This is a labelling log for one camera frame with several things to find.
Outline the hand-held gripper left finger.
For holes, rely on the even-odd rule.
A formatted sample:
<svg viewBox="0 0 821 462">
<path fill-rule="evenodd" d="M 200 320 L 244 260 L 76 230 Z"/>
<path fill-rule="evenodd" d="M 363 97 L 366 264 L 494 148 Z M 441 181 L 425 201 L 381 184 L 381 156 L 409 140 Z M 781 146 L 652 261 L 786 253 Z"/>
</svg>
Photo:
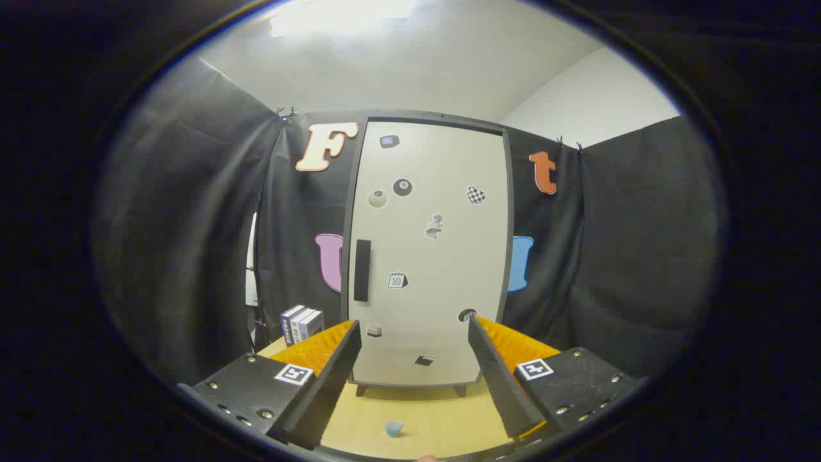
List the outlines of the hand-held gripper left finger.
<svg viewBox="0 0 821 462">
<path fill-rule="evenodd" d="M 244 354 L 177 389 L 211 417 L 264 443 L 316 448 L 362 345 L 348 320 L 275 355 Z"/>
</svg>

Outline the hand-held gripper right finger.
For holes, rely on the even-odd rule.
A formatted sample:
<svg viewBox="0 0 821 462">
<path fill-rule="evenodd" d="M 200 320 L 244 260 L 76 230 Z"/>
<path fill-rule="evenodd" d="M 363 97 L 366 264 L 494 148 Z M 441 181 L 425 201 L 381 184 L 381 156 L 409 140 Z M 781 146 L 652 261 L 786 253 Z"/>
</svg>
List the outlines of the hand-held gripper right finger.
<svg viewBox="0 0 821 462">
<path fill-rule="evenodd" d="M 642 387 L 587 348 L 559 351 L 480 316 L 468 316 L 468 342 L 505 432 L 517 441 L 589 426 Z"/>
</svg>

